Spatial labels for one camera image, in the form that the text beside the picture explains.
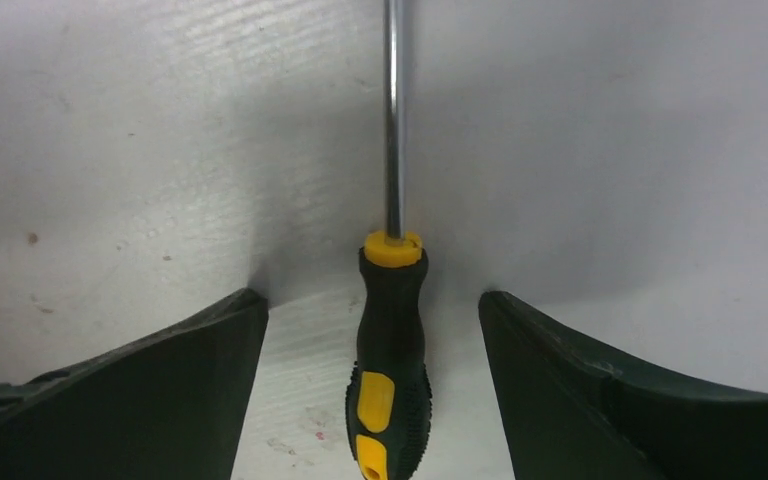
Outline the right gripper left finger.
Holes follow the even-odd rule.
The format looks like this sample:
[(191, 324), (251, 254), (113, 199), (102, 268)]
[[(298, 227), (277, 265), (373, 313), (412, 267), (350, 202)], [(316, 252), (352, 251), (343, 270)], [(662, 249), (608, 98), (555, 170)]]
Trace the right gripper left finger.
[(269, 319), (242, 289), (23, 384), (0, 383), (0, 479), (228, 479)]

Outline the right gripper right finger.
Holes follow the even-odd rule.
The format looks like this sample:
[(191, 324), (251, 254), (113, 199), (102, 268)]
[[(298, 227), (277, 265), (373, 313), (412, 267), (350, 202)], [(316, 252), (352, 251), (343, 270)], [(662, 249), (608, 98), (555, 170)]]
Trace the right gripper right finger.
[(768, 479), (768, 393), (644, 361), (504, 291), (478, 303), (518, 479)]

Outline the black yellow handled screwdriver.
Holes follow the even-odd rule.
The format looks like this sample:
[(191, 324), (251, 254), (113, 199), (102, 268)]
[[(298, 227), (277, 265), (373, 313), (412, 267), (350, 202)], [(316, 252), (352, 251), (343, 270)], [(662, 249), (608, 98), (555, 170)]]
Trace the black yellow handled screwdriver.
[(384, 4), (383, 229), (359, 251), (366, 299), (356, 361), (345, 400), (348, 441), (366, 479), (411, 478), (426, 451), (432, 392), (419, 313), (429, 260), (418, 234), (405, 227), (406, 4)]

